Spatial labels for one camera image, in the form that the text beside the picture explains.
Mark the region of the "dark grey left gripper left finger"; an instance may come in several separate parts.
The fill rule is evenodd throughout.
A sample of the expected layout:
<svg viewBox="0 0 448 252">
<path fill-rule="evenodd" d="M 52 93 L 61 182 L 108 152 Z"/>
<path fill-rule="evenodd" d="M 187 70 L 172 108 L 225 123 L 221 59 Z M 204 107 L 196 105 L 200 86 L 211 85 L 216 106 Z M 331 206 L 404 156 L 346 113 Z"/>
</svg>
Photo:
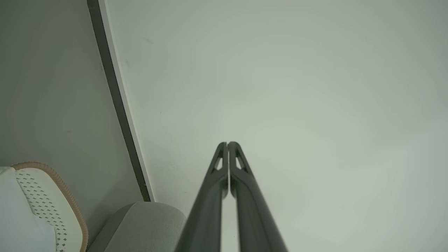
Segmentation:
<svg viewBox="0 0 448 252">
<path fill-rule="evenodd" d="M 229 190 L 228 145 L 221 142 L 179 237 L 176 252 L 221 250 L 222 201 Z"/>
</svg>

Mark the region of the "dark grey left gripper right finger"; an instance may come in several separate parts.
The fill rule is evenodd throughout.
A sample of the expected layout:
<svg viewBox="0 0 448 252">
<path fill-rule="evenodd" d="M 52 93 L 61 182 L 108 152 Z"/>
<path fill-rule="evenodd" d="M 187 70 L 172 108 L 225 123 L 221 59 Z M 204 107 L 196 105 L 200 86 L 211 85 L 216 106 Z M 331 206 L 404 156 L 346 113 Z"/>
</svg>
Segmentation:
<svg viewBox="0 0 448 252">
<path fill-rule="evenodd" d="M 228 144 L 230 189 L 237 205 L 240 252 L 286 252 L 287 248 L 238 142 Z"/>
</svg>

